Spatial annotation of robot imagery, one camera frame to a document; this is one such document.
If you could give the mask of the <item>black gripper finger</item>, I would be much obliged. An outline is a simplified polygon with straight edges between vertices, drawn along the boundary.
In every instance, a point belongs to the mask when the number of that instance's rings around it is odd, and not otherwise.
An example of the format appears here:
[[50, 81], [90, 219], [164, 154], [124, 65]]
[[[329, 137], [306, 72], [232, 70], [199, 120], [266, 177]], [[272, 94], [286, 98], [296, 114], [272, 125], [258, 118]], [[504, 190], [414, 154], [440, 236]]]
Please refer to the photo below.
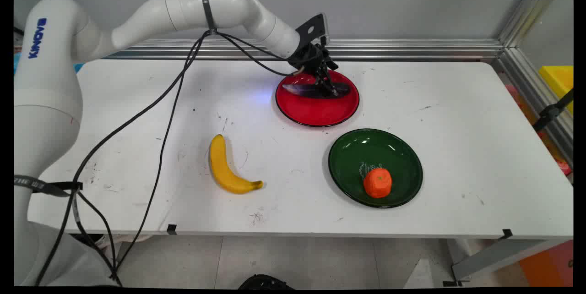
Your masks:
[[328, 90], [328, 95], [331, 98], [339, 97], [338, 89], [336, 88], [335, 84], [331, 81], [329, 69], [326, 69], [326, 90]]
[[331, 93], [328, 69], [316, 70], [315, 86], [320, 93]]

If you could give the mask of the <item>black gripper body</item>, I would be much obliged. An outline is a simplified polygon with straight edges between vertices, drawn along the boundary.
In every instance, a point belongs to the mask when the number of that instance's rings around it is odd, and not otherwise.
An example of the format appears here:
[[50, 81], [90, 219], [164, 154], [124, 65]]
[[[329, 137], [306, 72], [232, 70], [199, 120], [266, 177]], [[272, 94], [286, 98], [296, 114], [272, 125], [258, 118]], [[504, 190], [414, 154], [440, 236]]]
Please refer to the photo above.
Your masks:
[[331, 58], [327, 48], [320, 44], [305, 45], [288, 58], [288, 63], [297, 70], [303, 67], [308, 74], [317, 76], [324, 75], [327, 71], [335, 71], [339, 68]]

